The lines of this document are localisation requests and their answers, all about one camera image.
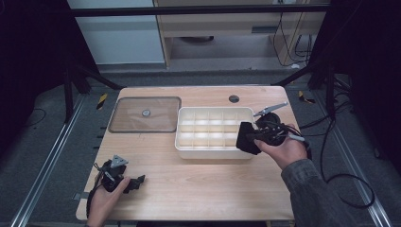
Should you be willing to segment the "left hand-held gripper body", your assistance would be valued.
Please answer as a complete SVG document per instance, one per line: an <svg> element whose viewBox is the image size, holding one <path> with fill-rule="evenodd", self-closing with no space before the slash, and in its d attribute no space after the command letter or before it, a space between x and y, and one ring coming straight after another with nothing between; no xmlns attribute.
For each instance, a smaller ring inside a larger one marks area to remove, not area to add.
<svg viewBox="0 0 401 227"><path fill-rule="evenodd" d="M128 161L118 155L105 162L100 169L102 173L101 184L108 192L113 192L124 179L124 172Z"/></svg>

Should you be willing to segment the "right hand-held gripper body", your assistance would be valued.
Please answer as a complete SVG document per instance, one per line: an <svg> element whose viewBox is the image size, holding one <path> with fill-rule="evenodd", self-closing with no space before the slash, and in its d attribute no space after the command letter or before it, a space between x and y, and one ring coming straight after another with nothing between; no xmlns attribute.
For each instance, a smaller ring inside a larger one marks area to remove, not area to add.
<svg viewBox="0 0 401 227"><path fill-rule="evenodd" d="M280 117L274 113L275 110L287 106L285 101L280 104L269 106L255 113L253 116L258 119L254 122L257 129L254 131L254 138L265 142L270 146L280 146L288 135L285 125Z"/></svg>

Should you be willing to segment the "black sock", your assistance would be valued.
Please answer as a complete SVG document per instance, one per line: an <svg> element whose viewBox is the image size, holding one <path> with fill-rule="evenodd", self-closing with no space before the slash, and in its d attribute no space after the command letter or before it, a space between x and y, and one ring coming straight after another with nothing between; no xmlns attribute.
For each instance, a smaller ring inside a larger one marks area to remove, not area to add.
<svg viewBox="0 0 401 227"><path fill-rule="evenodd" d="M259 147L254 143L254 141L250 142L246 138L247 133L254 133L253 124L251 122L241 122L236 138L236 147L240 150L257 155L261 152Z"/></svg>

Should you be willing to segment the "white compartment storage box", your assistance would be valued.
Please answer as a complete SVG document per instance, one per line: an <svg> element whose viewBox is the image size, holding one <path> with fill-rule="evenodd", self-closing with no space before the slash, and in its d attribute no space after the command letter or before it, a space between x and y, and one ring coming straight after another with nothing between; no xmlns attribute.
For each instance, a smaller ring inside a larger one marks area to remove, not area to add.
<svg viewBox="0 0 401 227"><path fill-rule="evenodd" d="M241 122L253 123L248 107L182 107L178 114L175 148L183 159L248 160L236 147Z"/></svg>

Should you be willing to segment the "person's right hand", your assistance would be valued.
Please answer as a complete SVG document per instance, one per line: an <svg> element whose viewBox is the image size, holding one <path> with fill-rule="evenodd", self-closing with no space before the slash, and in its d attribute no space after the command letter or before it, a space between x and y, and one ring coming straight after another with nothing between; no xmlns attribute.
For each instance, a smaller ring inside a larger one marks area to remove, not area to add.
<svg viewBox="0 0 401 227"><path fill-rule="evenodd" d="M261 140L253 142L262 152L268 154L282 170L294 162L307 158L304 144L289 136L277 147L268 145Z"/></svg>

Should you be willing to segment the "person's left hand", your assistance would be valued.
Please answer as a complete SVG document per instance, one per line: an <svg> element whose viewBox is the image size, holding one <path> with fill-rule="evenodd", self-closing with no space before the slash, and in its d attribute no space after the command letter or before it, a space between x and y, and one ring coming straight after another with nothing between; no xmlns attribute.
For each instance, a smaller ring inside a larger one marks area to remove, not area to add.
<svg viewBox="0 0 401 227"><path fill-rule="evenodd" d="M124 189L129 185L131 178L125 177L113 192L108 192L103 185L96 187L92 197L87 222L104 223L123 195Z"/></svg>

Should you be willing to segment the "yellow black striped tape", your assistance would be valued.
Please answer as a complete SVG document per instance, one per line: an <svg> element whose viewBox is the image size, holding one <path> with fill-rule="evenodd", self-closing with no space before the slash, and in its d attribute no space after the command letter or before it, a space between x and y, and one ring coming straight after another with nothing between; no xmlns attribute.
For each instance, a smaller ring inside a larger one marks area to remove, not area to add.
<svg viewBox="0 0 401 227"><path fill-rule="evenodd" d="M301 101L308 104L315 104L316 100L310 91L299 91L298 97Z"/></svg>
<svg viewBox="0 0 401 227"><path fill-rule="evenodd" d="M101 109L102 109L102 107L103 107L103 105L104 105L104 103L105 103L105 100L106 100L107 96L108 96L107 93L104 93L104 94L102 94L102 95L100 96L99 101L98 101L98 103L96 104L96 109L97 109L97 110L101 110Z"/></svg>

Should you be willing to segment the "transparent box lid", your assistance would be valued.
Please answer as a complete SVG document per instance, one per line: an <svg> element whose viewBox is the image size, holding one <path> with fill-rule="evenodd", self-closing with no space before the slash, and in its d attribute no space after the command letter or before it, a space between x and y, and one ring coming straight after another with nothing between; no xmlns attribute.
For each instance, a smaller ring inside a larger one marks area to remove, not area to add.
<svg viewBox="0 0 401 227"><path fill-rule="evenodd" d="M133 96L117 100L108 130L112 133L175 132L182 101L178 96Z"/></svg>

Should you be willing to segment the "black metal stand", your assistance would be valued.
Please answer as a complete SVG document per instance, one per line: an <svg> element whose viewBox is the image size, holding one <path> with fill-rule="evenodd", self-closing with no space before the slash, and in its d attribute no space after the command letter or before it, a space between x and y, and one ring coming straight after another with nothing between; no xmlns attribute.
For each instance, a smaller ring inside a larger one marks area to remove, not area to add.
<svg viewBox="0 0 401 227"><path fill-rule="evenodd" d="M65 123L68 123L74 114L72 86L75 86L80 94L88 94L91 91L91 86L87 78L94 79L113 90L123 89L122 85L102 77L96 70L89 69L78 63L66 63L63 72Z"/></svg>
<svg viewBox="0 0 401 227"><path fill-rule="evenodd" d="M334 106L335 73L334 65L330 61L314 61L309 63L306 67L296 71L289 77L273 83L272 86L285 87L292 81L308 73L311 74L311 78L307 83L310 89L318 89L325 84L325 109L329 118L334 120L336 118Z"/></svg>

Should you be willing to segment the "light wooden desk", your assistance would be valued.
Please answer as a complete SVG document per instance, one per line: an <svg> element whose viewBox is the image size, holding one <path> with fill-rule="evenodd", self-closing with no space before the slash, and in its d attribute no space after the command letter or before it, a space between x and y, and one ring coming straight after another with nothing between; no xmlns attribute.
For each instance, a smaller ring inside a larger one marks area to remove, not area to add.
<svg viewBox="0 0 401 227"><path fill-rule="evenodd" d="M325 4L330 0L152 0L156 7ZM163 44L178 37L267 34L282 64L293 63L299 37L319 33L323 12L159 15Z"/></svg>

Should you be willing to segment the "black curtain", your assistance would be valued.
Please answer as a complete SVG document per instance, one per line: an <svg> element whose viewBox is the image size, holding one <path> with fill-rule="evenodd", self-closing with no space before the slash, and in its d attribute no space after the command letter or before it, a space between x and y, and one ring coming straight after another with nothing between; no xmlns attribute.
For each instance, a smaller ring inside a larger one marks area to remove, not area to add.
<svg viewBox="0 0 401 227"><path fill-rule="evenodd" d="M401 176L401 0L330 0L312 52L331 39L335 71L351 77L351 97L379 153Z"/></svg>
<svg viewBox="0 0 401 227"><path fill-rule="evenodd" d="M76 19L51 13L69 9L67 0L0 0L0 157L66 66L98 71Z"/></svg>

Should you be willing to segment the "white cabinet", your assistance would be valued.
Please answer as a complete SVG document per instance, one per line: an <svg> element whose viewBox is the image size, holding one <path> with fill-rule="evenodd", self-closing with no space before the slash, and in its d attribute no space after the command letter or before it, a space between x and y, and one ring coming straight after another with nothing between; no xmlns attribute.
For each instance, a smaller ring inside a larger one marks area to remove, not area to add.
<svg viewBox="0 0 401 227"><path fill-rule="evenodd" d="M153 7L152 0L67 0L71 9ZM164 63L156 17L77 17L97 65Z"/></svg>

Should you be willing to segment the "black horizontal bar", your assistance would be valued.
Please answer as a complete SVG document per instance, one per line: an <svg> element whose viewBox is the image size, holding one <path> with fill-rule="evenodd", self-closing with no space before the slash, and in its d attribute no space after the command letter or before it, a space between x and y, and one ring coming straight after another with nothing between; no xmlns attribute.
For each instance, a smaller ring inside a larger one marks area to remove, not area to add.
<svg viewBox="0 0 401 227"><path fill-rule="evenodd" d="M292 5L236 5L236 6L179 6L121 9L69 9L65 13L74 17L101 16L148 16L148 15L192 15L232 13L276 13L276 12L323 12L330 4Z"/></svg>

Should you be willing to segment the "aluminium floor rail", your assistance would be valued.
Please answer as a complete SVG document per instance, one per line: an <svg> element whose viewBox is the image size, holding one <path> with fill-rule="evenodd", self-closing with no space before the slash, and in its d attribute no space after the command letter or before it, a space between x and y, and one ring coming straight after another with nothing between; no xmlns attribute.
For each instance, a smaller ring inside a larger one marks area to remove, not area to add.
<svg viewBox="0 0 401 227"><path fill-rule="evenodd" d="M73 112L70 119L62 125L61 131L58 134L56 141L54 142L51 150L49 151L44 161L44 164L41 170L39 171L33 185L28 191L24 199L24 202L22 203L17 213L15 214L14 218L12 219L10 227L26 227L31 214L39 201L39 198L43 194L48 179L52 174L56 163L59 160L59 157L71 134L71 131L77 122L77 119L81 113L85 99L86 95L78 95L78 99L73 106Z"/></svg>
<svg viewBox="0 0 401 227"><path fill-rule="evenodd" d="M316 99L317 105L324 114L324 121L328 124L328 127L323 134L323 144L320 151L319 164L321 173L324 173L323 154L325 152L326 141L329 136L332 136L334 139L334 143L337 146L340 157L346 166L346 172L336 173L333 176L326 177L326 180L332 181L345 178L350 179L356 188L358 196L361 199L361 204L352 203L346 199L343 199L342 201L348 207L352 207L358 210L366 210L369 213L373 223L375 224L375 227L393 227L392 222L388 217L384 207L382 206L380 199L376 195L365 173L363 172L356 158L352 154L343 133L336 125L336 121L329 118L328 113L325 109L324 96L316 91L313 91L312 94Z"/></svg>

